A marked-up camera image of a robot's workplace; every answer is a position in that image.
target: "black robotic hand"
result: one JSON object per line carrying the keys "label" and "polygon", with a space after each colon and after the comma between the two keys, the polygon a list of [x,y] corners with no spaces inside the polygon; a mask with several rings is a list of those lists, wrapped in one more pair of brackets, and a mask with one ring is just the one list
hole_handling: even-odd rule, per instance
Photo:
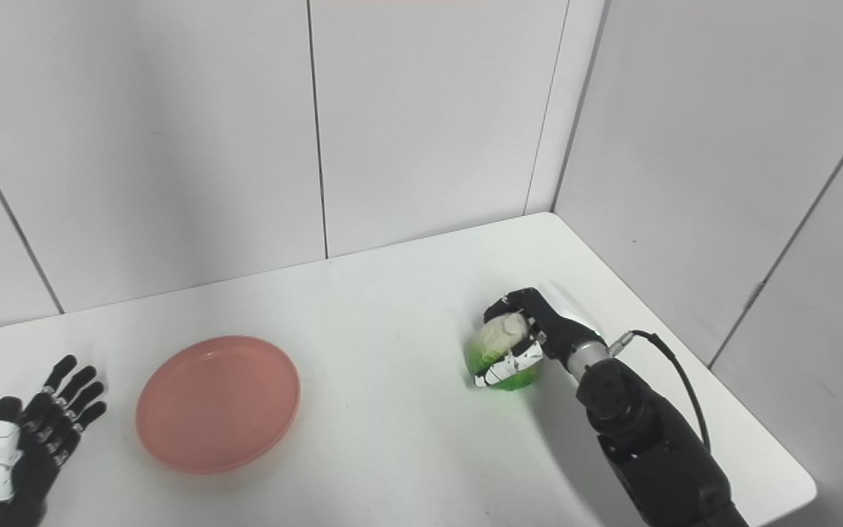
{"label": "black robotic hand", "polygon": [[106,403],[94,403],[104,386],[91,383],[97,376],[92,366],[74,374],[58,393],[76,366],[76,357],[64,357],[24,410],[19,398],[0,399],[0,527],[40,524],[61,467],[85,428],[106,411]]}

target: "pink plate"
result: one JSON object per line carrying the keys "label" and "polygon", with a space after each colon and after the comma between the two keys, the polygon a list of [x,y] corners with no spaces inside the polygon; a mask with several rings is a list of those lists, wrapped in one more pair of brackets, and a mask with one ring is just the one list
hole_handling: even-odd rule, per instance
{"label": "pink plate", "polygon": [[179,351],[138,398],[145,449],[192,474],[227,471],[278,443],[295,417],[301,384],[283,351],[253,337],[217,337]]}

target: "white table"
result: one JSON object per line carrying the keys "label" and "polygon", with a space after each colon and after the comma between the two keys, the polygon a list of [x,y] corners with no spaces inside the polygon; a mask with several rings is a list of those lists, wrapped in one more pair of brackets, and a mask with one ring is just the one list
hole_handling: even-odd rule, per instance
{"label": "white table", "polygon": [[[462,344],[485,307],[553,280],[609,340],[656,331],[692,377],[733,496],[753,526],[814,498],[809,474],[561,220],[535,214],[243,279],[0,328],[0,396],[30,397],[64,354],[108,381],[110,411],[50,494],[46,527],[642,525],[596,446],[574,381],[468,386]],[[219,334],[278,344],[301,406],[273,450],[216,476],[141,448],[135,403],[171,354]],[[622,360],[693,422],[645,341]]]}

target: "black cable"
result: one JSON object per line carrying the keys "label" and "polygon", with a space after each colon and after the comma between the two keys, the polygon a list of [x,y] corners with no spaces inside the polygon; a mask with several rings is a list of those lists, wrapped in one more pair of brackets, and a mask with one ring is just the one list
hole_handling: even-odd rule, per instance
{"label": "black cable", "polygon": [[685,374],[685,370],[682,368],[682,364],[679,364],[678,358],[675,357],[675,354],[672,353],[672,350],[669,349],[669,346],[659,338],[658,334],[655,333],[646,333],[645,331],[640,331],[639,329],[635,329],[632,331],[632,334],[636,336],[643,337],[646,340],[649,340],[653,346],[659,348],[659,351],[662,351],[663,356],[669,359],[672,362],[673,367],[675,367],[675,371],[677,371],[678,376],[682,377],[682,384],[685,384],[685,390],[689,393],[689,398],[692,400],[692,406],[695,409],[695,417],[698,418],[698,427],[702,430],[702,443],[705,444],[705,448],[708,452],[711,452],[711,440],[708,437],[708,426],[705,423],[705,414],[702,413],[702,405],[698,403],[698,396],[695,394],[695,389],[692,388],[692,382],[689,381],[688,374]]}

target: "cable connector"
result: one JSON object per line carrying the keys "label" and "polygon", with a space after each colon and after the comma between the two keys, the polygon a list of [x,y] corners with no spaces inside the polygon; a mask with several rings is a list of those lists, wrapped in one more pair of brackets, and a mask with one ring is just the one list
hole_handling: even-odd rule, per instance
{"label": "cable connector", "polygon": [[613,344],[607,348],[607,353],[611,357],[616,357],[620,354],[620,351],[625,349],[626,346],[629,346],[629,343],[633,341],[633,337],[636,337],[636,334],[632,331],[628,331],[623,333],[622,337],[619,337],[617,340],[613,341]]}

